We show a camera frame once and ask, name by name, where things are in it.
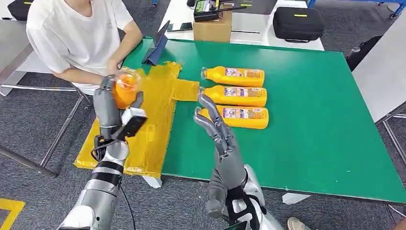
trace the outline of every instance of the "black bag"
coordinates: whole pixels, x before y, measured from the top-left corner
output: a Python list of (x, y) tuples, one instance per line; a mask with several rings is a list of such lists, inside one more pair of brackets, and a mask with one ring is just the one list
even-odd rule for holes
[(278, 7), (273, 17), (276, 37), (288, 42), (317, 40), (324, 28), (323, 18), (316, 9)]
[(8, 5), (10, 13), (18, 21), (26, 21), (33, 0), (15, 0)]

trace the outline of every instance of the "orange juice bottle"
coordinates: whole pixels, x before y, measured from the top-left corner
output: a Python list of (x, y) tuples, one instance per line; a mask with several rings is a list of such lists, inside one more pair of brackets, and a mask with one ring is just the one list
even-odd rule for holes
[(116, 74), (116, 78), (113, 90), (115, 103), (118, 108), (126, 109), (135, 101), (141, 77), (134, 69), (123, 67)]
[(222, 66), (208, 69), (203, 67), (202, 79), (209, 79), (227, 85), (262, 87), (265, 72), (261, 69), (236, 69)]
[(200, 87), (200, 92), (209, 96), (216, 104), (264, 107), (267, 100), (267, 91), (264, 88), (216, 85), (207, 89)]
[[(231, 127), (265, 129), (268, 126), (269, 113), (266, 108), (216, 105), (224, 122)], [(210, 119), (209, 111), (201, 109), (199, 113)]]

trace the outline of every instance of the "yellow mat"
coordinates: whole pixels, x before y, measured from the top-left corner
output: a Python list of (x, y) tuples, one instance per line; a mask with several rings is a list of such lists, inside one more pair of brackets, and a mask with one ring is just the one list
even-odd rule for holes
[[(135, 137), (128, 138), (130, 154), (125, 162), (124, 173), (160, 177), (165, 159), (169, 132), (175, 112), (175, 100), (197, 101), (199, 83), (179, 80), (181, 67), (175, 62), (157, 65), (148, 75), (142, 69), (140, 90), (144, 92), (142, 108), (148, 120)], [(99, 135), (99, 122), (93, 122), (90, 132), (73, 162), (78, 168), (92, 169), (97, 162), (90, 155), (94, 148), (94, 136)]]

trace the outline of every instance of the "shoe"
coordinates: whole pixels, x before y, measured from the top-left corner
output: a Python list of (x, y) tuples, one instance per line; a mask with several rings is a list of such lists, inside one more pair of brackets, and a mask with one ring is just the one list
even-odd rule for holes
[(288, 219), (288, 228), (289, 230), (311, 230), (296, 217), (290, 217)]

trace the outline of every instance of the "gray carpet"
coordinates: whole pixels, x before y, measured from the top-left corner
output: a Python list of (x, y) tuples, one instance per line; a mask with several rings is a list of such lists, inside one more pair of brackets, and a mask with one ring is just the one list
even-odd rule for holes
[[(169, 3), (160, 1), (158, 7), (153, 8), (148, 0), (124, 2), (144, 35), (152, 35), (158, 29)], [(361, 41), (383, 33), (391, 23), (386, 20), (390, 12), (386, 7), (377, 7), (376, 3), (319, 0), (316, 7), (327, 23), (327, 32), (322, 39), (326, 50), (348, 52)], [(51, 75), (35, 73), (26, 74), (20, 84), (69, 85)], [(40, 162), (77, 98), (73, 92), (24, 90), (13, 90), (7, 97), (0, 97), (1, 144)], [(49, 169), (60, 174), (58, 178), (47, 179), (0, 156), (0, 197), (26, 202), (13, 230), (55, 229), (73, 207), (90, 174), (89, 170), (78, 169), (72, 164), (95, 118), (93, 109), (84, 109), (85, 105), (80, 105), (48, 164)], [(394, 118), (390, 122), (402, 144), (406, 145), (406, 121)], [(378, 129), (405, 183), (405, 166), (383, 126), (378, 125)], [(164, 178), (162, 188), (153, 189), (138, 176), (126, 176), (124, 188), (139, 230), (219, 230), (226, 227), (222, 220), (210, 219), (204, 213), (206, 183)], [(289, 206), (282, 203), (283, 193), (264, 193), (267, 208), (285, 226), (290, 216), (319, 230), (387, 230), (394, 225), (387, 207), (382, 204), (312, 196)], [(395, 221), (400, 220), (399, 215), (393, 216)], [(0, 213), (0, 221), (3, 218), (4, 213)], [(128, 207), (120, 197), (113, 229), (131, 227)]]

